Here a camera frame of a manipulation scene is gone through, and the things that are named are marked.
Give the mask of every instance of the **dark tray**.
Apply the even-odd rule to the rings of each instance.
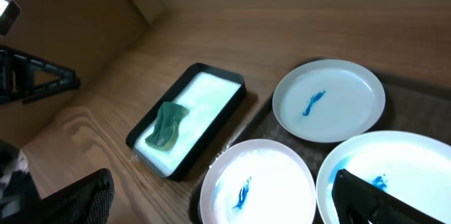
[[[139,151],[134,148],[137,138],[142,132],[156,119],[158,109],[165,101],[172,101],[179,93],[191,82],[191,80],[200,72],[210,73],[217,77],[221,77],[232,82],[240,84],[240,88],[227,102],[227,104],[221,109],[219,114],[214,118],[213,122],[205,129],[202,136],[197,140],[191,150],[184,157],[180,165],[174,170],[174,172],[165,176],[150,160],[143,156]],[[161,178],[168,178],[171,180],[181,180],[183,176],[191,168],[192,164],[197,160],[197,157],[205,150],[206,146],[214,135],[221,129],[222,125],[230,118],[233,111],[240,105],[241,101],[246,96],[245,80],[243,76],[232,73],[227,70],[208,66],[203,63],[196,63],[190,66],[175,83],[168,89],[168,91],[157,101],[157,103],[150,109],[150,111],[141,119],[141,121],[133,128],[127,136],[127,145]]]
[[[305,63],[324,58],[315,58]],[[385,110],[379,121],[369,130],[401,130],[415,132],[451,144],[451,89],[425,82],[373,71],[385,89]],[[309,142],[291,135],[280,125],[272,112],[272,95],[235,140],[226,147],[248,139],[272,139],[296,151],[305,161],[314,179],[325,157],[339,143]],[[192,191],[188,214],[192,223],[202,223],[199,198],[202,181]],[[314,223],[323,223],[318,209]]]

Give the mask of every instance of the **round plate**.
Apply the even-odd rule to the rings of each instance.
[[[343,142],[326,157],[316,180],[316,199],[325,224],[339,224],[332,187],[342,168],[429,216],[451,223],[450,146],[397,131],[369,132]]]
[[[313,142],[340,142],[366,132],[385,106],[381,82],[349,61],[325,59],[288,73],[273,96],[278,122]]]
[[[210,167],[200,194],[204,223],[312,223],[315,184],[304,161],[267,139],[236,144]]]

